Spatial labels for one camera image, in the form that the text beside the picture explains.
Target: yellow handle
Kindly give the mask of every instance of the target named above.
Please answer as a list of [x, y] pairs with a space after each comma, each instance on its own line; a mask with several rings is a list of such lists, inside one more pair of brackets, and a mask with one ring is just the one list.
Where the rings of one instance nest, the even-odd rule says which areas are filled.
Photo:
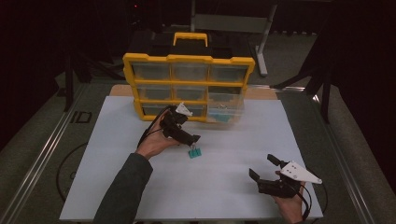
[[203, 39], [207, 47], [207, 35], [200, 33], [175, 33], [174, 45], [178, 39]]

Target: gray sleeve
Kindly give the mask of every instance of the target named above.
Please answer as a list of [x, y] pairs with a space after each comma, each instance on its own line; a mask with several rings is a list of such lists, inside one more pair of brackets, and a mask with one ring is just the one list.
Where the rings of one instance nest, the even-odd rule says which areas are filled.
[[93, 223], [133, 223], [151, 173], [149, 161], [132, 153], [107, 190]]

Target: white board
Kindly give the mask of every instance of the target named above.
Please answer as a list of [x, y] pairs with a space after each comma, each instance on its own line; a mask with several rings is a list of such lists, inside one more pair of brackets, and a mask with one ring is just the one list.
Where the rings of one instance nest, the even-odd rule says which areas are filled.
[[[135, 151], [150, 122], [138, 118], [132, 102], [133, 97], [107, 96], [60, 220], [92, 220], [118, 170]], [[151, 158], [154, 171], [136, 220], [280, 217], [273, 198], [260, 194], [248, 175], [252, 168], [262, 179], [278, 179], [279, 167], [267, 154], [304, 166], [280, 101], [245, 100], [244, 114], [235, 124], [186, 122], [183, 129], [201, 135], [197, 147], [202, 156], [190, 159], [190, 148], [178, 146]], [[322, 217], [312, 185], [306, 187], [313, 202], [310, 217]]]

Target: hand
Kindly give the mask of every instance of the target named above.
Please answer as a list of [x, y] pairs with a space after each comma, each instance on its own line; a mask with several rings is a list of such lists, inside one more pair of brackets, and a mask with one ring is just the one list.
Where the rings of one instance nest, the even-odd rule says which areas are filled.
[[[300, 194], [303, 195], [304, 188], [300, 187]], [[279, 198], [272, 196], [279, 207], [280, 215], [285, 218], [288, 223], [297, 223], [303, 221], [302, 206], [303, 200], [296, 194], [292, 198]]]
[[177, 140], [173, 138], [166, 138], [163, 135], [160, 121], [163, 119], [163, 116], [168, 112], [169, 110], [166, 110], [161, 114], [161, 116], [151, 127], [151, 130], [148, 132], [147, 137], [145, 138], [145, 140], [143, 140], [135, 153], [138, 153], [149, 160], [151, 157], [163, 152], [167, 147], [179, 144]]

